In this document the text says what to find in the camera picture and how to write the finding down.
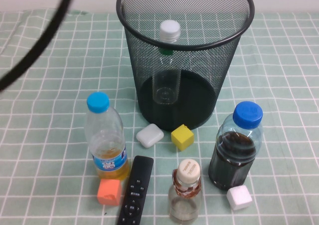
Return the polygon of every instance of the plastic bottle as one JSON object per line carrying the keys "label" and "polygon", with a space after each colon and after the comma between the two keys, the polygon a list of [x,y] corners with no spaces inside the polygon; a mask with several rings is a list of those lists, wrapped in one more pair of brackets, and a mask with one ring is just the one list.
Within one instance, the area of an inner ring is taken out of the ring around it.
{"label": "plastic bottle", "polygon": [[218,188],[228,190],[245,182],[261,147],[262,117],[259,105],[244,101],[220,126],[208,169],[210,180]]}
{"label": "plastic bottle", "polygon": [[[160,41],[179,43],[180,25],[175,20],[165,20],[159,27]],[[153,73],[153,100],[158,104],[172,104],[177,101],[180,84],[180,69],[173,64],[173,51],[159,49],[159,66]]]}
{"label": "plastic bottle", "polygon": [[168,192],[170,218],[179,224],[190,223],[198,217],[203,199],[198,162],[183,160],[173,170],[172,178],[173,185]]}
{"label": "plastic bottle", "polygon": [[101,179],[126,178],[130,171],[127,159],[123,124],[120,115],[110,106],[103,92],[87,98],[85,137]]}

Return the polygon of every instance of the orange cube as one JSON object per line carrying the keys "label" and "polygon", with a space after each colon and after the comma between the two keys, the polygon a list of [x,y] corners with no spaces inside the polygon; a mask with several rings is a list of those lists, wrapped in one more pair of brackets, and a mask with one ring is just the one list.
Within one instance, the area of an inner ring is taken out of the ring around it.
{"label": "orange cube", "polygon": [[118,206],[121,201],[121,192],[120,180],[101,179],[97,198],[100,204]]}

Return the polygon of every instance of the trash can rim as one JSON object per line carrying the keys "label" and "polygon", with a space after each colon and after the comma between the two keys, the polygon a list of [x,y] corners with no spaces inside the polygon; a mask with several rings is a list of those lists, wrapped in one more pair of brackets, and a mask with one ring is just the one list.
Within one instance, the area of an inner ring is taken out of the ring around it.
{"label": "trash can rim", "polygon": [[238,30],[237,32],[235,32],[231,36],[226,37],[222,40],[218,40],[218,41],[213,42],[213,43],[196,44],[196,45],[181,45],[181,44],[164,43],[164,42],[149,38],[149,37],[141,34],[140,32],[138,32],[136,29],[132,28],[126,22],[126,20],[123,16],[122,10],[121,10],[122,0],[116,1],[116,12],[117,12],[117,16],[118,16],[120,22],[122,23],[122,25],[124,26],[124,28],[127,29],[136,38],[138,38],[138,39],[140,39],[148,44],[151,44],[153,46],[157,46],[160,48],[171,49],[171,50],[199,51],[199,50],[207,50],[207,49],[211,49],[211,48],[215,48],[215,47],[227,44],[227,43],[231,42],[232,40],[240,37],[249,28],[250,24],[252,23],[252,21],[254,19],[255,6],[254,6],[253,0],[247,0],[247,2],[249,5],[249,12],[250,13],[249,13],[249,16],[248,16],[246,22],[243,24],[243,26],[240,30]]}

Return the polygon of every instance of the wastebasket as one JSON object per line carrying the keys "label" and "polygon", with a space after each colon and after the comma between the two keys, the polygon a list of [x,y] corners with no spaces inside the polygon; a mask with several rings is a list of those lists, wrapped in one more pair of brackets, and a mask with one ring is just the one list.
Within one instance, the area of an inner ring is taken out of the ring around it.
{"label": "wastebasket", "polygon": [[[194,129],[205,123],[240,36],[253,20],[253,1],[117,0],[116,10],[125,28],[143,116],[168,131],[181,124]],[[180,24],[179,44],[159,40],[160,24],[165,20]],[[159,73],[177,84],[173,103],[158,103],[153,98],[154,77]]]}

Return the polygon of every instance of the blue bottle cap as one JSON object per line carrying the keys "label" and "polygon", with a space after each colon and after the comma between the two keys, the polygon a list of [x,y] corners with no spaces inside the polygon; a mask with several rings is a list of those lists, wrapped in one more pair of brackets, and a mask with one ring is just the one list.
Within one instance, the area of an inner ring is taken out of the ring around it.
{"label": "blue bottle cap", "polygon": [[110,100],[103,92],[94,92],[87,98],[86,103],[91,112],[99,114],[105,112],[110,107]]}
{"label": "blue bottle cap", "polygon": [[243,129],[257,128],[263,118],[261,107],[250,101],[237,104],[233,113],[233,120],[237,126]]}

